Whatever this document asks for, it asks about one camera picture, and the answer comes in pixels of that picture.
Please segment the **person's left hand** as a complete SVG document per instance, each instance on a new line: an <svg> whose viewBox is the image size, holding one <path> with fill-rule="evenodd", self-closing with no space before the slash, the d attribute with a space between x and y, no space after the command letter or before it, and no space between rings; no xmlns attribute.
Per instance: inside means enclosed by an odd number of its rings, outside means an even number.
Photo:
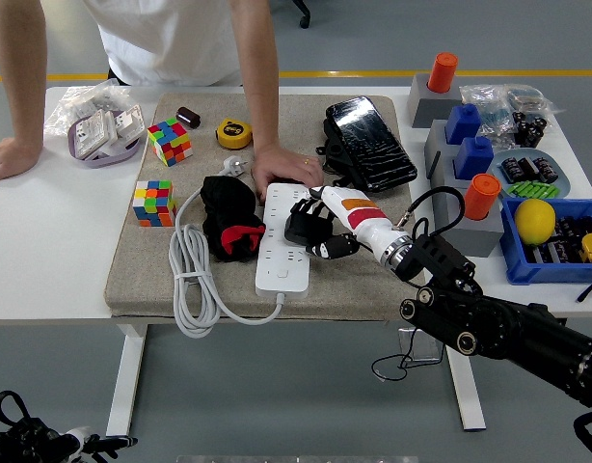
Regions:
<svg viewBox="0 0 592 463"><path fill-rule="evenodd" d="M255 148L252 177L262 204L266 201L268 186L276 179L294 180L307 187L321 186L324 182L317 158L287 150L279 144Z"/></svg>

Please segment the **person's right hand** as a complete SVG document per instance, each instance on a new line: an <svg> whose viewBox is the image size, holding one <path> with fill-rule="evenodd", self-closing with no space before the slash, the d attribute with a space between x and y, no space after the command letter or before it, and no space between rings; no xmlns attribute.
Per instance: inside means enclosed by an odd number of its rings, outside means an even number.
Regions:
<svg viewBox="0 0 592 463"><path fill-rule="evenodd" d="M0 142L0 180L32 169L39 161L43 139L5 138Z"/></svg>

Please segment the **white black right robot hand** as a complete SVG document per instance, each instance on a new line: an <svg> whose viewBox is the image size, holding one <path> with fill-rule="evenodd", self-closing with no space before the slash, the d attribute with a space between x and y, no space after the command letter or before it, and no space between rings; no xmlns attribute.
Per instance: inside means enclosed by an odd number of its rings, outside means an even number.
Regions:
<svg viewBox="0 0 592 463"><path fill-rule="evenodd" d="M412 239L362 191L314 187L290 209L284 238L323 259L351 256L364 246L383 265L400 262Z"/></svg>

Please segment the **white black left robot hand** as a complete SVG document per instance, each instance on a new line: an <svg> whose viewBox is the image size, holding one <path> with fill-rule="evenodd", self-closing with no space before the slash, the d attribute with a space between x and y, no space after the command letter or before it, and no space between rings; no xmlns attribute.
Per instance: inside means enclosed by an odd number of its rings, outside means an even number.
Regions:
<svg viewBox="0 0 592 463"><path fill-rule="evenodd" d="M111 435L101 437L93 433L87 426L76 427L66 433L74 439L73 452L64 462L84 462L84 455L90 456L94 462L107 462L107 457L116 460L118 451L138 444L138 439L128 435Z"/></svg>

